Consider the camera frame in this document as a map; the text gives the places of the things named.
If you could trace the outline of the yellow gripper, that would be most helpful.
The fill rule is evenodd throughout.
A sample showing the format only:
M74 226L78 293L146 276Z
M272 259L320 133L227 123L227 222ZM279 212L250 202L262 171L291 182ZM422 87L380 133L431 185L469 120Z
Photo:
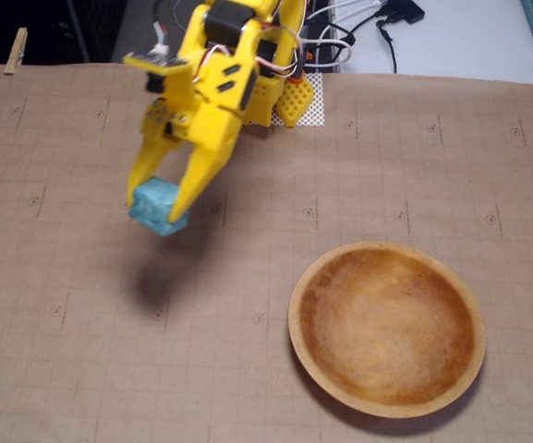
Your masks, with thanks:
M155 174L167 153L187 141L195 146L170 221L187 212L229 161L260 78L261 27L241 27L235 44L220 31L189 27L177 58L167 66L164 97L143 114L142 143L127 179L128 207L134 205L135 189Z

